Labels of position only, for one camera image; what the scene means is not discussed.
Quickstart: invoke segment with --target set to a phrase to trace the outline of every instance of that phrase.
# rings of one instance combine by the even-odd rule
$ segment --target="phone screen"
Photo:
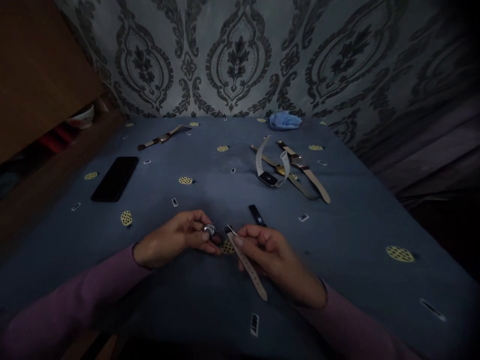
[[[120,199],[139,158],[136,156],[117,157],[91,196],[94,202],[114,203]]]

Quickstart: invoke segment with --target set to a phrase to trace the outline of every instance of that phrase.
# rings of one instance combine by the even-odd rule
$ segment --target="white bowl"
[[[84,107],[82,110],[74,114],[66,122],[68,125],[78,129],[86,129],[92,126],[92,121],[94,119],[95,109],[94,105]]]

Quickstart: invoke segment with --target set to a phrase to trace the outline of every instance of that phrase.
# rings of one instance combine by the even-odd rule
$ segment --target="wall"
[[[284,109],[321,118],[365,159],[477,78],[465,30],[434,1],[56,4],[126,115],[267,117]]]

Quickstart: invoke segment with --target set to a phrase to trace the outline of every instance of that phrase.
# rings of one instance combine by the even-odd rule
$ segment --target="table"
[[[78,173],[54,208],[39,214],[42,221],[2,265],[1,306],[9,311],[22,308],[141,240],[180,211],[199,208],[218,229],[229,223],[238,230],[254,222],[248,205],[255,204],[267,225],[280,230],[316,274],[408,345],[428,357],[447,359],[469,341],[468,331],[474,329],[471,314],[479,301],[477,283],[319,119],[307,118],[292,131],[273,131],[251,117],[131,122],[135,125],[123,127]],[[164,144],[137,151],[137,145],[190,122],[199,123],[191,135],[181,131]],[[271,159],[280,162],[282,150],[276,141],[283,140],[307,160],[327,189],[330,205],[308,200],[290,182],[274,189],[259,181],[250,145],[258,147],[265,135],[271,135],[264,151]],[[325,149],[310,150],[310,145]],[[229,149],[218,151],[220,146]],[[90,201],[119,156],[140,159],[121,199]],[[263,167],[273,173],[268,164]],[[90,172],[100,175],[85,180]],[[292,172],[313,193],[307,177],[296,168]],[[180,177],[196,183],[181,184]],[[81,206],[71,211],[77,202]],[[132,214],[130,230],[120,221],[124,211]],[[300,222],[303,214],[309,219]],[[408,249],[416,261],[389,257],[390,245]],[[238,272],[235,255],[213,257],[189,250],[141,283],[97,326],[259,357],[323,358],[310,325],[269,280],[263,285],[268,302],[260,299],[247,274]],[[420,299],[446,321],[422,306]],[[258,338],[250,334],[252,313],[259,316]]]

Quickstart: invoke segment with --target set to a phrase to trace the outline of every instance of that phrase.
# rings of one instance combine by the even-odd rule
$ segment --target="pink sweater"
[[[151,274],[130,246],[65,282],[19,312],[0,337],[0,359],[59,358],[99,308],[121,299]],[[325,284],[322,310],[296,307],[347,359],[418,359],[397,337]]]

